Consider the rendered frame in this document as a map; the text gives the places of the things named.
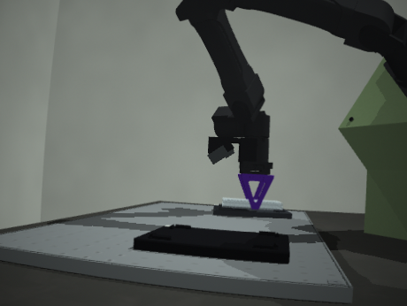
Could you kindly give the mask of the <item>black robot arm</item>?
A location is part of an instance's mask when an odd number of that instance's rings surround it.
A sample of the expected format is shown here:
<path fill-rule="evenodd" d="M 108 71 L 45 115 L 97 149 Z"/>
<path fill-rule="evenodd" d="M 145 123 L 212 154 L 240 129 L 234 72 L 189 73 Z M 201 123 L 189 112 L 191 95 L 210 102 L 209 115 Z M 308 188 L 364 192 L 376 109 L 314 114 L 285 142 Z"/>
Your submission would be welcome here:
<path fill-rule="evenodd" d="M 270 135 L 270 116 L 260 111 L 265 102 L 263 84 L 226 15 L 236 7 L 303 22 L 345 39 L 345 45 L 381 54 L 386 70 L 407 97 L 407 19 L 383 0 L 182 0 L 176 15 L 179 21 L 188 19 L 200 35 L 228 105 L 218 107 L 211 117 L 218 136 L 208 142 L 207 156 L 213 164 L 234 154 L 232 143 L 239 143 L 238 162 L 256 162 L 254 138 L 262 141 Z"/>

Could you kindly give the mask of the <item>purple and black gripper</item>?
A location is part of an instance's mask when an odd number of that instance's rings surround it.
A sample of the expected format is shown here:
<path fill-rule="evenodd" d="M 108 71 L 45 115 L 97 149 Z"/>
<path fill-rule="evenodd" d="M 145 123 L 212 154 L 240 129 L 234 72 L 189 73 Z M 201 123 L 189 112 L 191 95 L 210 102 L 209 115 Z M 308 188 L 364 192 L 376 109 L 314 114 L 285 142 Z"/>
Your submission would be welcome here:
<path fill-rule="evenodd" d="M 274 178 L 274 175 L 270 175 L 270 171 L 273 168 L 273 163 L 268 163 L 269 139 L 263 138 L 262 141 L 260 141 L 260 137 L 255 137 L 255 139 L 257 139 L 257 161 L 241 161 L 239 166 L 240 174 L 238 174 L 243 193 L 246 199 L 249 199 L 252 210 L 259 209 Z M 267 175 L 265 175 L 264 172 Z M 254 197 L 252 196 L 250 190 L 249 181 L 259 181 Z M 253 198 L 257 200 L 256 203 L 254 202 Z"/>

